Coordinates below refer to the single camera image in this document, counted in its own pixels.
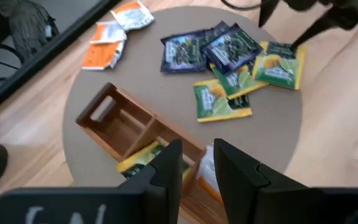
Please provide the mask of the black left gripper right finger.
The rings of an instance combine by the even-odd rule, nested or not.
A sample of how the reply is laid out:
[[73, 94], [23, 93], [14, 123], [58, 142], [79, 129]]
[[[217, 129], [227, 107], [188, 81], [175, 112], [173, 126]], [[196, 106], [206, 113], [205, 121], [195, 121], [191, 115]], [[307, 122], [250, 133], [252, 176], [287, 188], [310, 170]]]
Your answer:
[[315, 223], [317, 191], [214, 140], [214, 166], [229, 223]]

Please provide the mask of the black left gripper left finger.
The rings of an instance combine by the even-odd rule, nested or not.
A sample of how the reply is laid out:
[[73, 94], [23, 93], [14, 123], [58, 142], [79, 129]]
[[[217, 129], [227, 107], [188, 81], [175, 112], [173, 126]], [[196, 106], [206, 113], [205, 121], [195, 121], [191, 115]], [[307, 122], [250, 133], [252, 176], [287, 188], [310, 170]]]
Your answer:
[[119, 186], [129, 191], [120, 203], [119, 223], [176, 224], [182, 168], [182, 140], [176, 139], [138, 174]]

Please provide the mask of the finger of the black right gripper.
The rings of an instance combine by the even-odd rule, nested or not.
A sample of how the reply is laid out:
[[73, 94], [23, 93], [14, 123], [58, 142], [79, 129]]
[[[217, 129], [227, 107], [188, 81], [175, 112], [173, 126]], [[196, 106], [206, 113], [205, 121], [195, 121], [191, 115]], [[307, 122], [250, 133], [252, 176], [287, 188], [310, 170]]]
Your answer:
[[344, 11], [326, 11], [321, 17], [313, 22], [299, 38], [294, 41], [292, 46], [298, 47], [314, 36], [335, 27], [342, 27], [347, 23], [346, 12]]
[[273, 14], [280, 0], [261, 0], [259, 27], [263, 27]]

